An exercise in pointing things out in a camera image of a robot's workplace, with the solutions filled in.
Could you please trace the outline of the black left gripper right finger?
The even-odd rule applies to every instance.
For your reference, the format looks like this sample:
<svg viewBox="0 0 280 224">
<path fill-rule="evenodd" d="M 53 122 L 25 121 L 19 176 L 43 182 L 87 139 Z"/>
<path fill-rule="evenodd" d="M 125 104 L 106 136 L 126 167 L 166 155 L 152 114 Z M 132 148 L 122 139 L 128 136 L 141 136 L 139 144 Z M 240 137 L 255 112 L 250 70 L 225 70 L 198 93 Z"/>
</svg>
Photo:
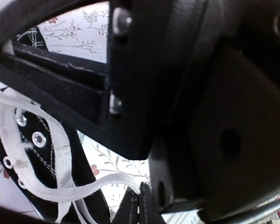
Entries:
<svg viewBox="0 0 280 224">
<path fill-rule="evenodd" d="M 139 223 L 140 224 L 164 224 L 165 223 L 162 216 L 159 213 L 157 213 L 154 207 L 150 186 L 144 182 L 140 184 Z"/>
</svg>

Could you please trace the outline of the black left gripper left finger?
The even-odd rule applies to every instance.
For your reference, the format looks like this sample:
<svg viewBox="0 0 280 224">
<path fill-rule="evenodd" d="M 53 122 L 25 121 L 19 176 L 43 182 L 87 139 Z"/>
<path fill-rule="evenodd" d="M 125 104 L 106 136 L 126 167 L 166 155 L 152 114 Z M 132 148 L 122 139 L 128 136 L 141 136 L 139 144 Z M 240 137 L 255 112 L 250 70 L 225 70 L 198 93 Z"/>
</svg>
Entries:
<svg viewBox="0 0 280 224">
<path fill-rule="evenodd" d="M 111 224 L 138 223 L 138 194 L 133 190 L 126 190 L 119 209 Z"/>
</svg>

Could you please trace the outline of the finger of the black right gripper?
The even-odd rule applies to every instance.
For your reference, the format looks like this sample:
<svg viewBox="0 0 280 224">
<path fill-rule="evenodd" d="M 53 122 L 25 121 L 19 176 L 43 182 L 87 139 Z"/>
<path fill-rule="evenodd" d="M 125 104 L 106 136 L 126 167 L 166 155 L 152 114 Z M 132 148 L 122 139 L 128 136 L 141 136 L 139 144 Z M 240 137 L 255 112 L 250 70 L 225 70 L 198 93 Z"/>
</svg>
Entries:
<svg viewBox="0 0 280 224">
<path fill-rule="evenodd" d="M 222 0 L 112 0 L 106 61 L 15 43 L 92 0 L 0 0 L 0 81 L 128 159 L 192 155 L 189 110 L 202 77 L 198 46 L 224 19 Z"/>
</svg>

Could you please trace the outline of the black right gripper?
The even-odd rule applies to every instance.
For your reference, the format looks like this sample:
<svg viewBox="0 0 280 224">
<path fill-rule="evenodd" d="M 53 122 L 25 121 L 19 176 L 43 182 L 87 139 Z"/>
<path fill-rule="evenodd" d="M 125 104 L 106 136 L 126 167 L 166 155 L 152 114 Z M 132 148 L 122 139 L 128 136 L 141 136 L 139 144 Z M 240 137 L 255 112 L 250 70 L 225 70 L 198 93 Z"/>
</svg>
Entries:
<svg viewBox="0 0 280 224">
<path fill-rule="evenodd" d="M 280 211 L 280 0 L 210 1 L 149 163 L 157 213 L 257 222 Z"/>
</svg>

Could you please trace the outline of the black white canvas sneaker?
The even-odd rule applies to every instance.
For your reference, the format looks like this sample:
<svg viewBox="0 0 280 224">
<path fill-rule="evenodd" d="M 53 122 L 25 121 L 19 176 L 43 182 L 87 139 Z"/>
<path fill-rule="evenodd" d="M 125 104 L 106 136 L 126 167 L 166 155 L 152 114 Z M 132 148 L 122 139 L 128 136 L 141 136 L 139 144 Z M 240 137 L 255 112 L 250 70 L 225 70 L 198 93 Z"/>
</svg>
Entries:
<svg viewBox="0 0 280 224">
<path fill-rule="evenodd" d="M 56 224 L 111 224 L 126 190 L 125 174 L 96 179 L 76 130 L 21 108 L 36 103 L 0 83 L 0 163 L 21 193 Z"/>
</svg>

